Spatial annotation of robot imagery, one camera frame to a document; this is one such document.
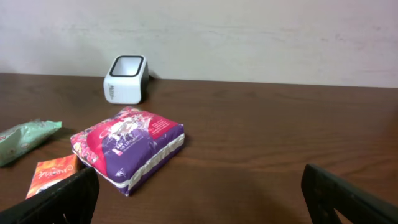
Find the white wall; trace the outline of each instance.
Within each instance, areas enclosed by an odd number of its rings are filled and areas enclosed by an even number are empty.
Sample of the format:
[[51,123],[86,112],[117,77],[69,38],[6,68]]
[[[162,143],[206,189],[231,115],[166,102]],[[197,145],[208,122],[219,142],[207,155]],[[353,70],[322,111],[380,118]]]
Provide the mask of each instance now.
[[397,0],[0,0],[0,72],[398,87]]

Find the wood grain surface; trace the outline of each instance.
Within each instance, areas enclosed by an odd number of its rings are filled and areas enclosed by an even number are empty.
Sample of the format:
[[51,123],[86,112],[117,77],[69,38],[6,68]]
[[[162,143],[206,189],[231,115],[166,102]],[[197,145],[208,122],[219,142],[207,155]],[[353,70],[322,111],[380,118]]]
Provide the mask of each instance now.
[[[0,169],[0,210],[25,199],[36,163],[71,154],[69,137],[114,114],[102,78],[0,74],[0,129],[63,121]],[[99,176],[93,223],[311,223],[306,163],[398,205],[398,90],[153,80],[138,108],[183,123],[186,147],[134,195]]]

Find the plastic package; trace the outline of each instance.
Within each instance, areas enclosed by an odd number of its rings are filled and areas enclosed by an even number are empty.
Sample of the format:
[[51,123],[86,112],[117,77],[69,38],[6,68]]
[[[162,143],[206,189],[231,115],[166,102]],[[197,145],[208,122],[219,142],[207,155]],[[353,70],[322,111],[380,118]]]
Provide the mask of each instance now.
[[42,192],[78,172],[78,158],[70,155],[50,161],[38,162],[26,198]]
[[62,122],[31,121],[0,133],[0,166],[17,159],[58,131]]
[[182,124],[126,107],[71,143],[83,163],[127,196],[181,149],[184,137]]

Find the green plastic wrapper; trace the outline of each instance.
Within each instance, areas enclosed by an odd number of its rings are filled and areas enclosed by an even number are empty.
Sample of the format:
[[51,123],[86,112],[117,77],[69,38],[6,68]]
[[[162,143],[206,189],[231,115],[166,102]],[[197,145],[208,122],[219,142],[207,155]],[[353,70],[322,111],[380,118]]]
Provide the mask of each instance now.
[[58,131],[62,122],[31,121],[0,133],[0,167],[42,143]]

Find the orange and white package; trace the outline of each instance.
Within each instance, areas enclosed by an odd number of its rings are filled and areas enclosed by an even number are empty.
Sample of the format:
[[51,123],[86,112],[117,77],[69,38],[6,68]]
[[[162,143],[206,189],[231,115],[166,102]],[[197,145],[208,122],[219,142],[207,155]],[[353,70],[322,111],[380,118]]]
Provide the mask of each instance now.
[[70,155],[50,161],[38,162],[26,198],[51,187],[63,179],[77,173],[78,158]]

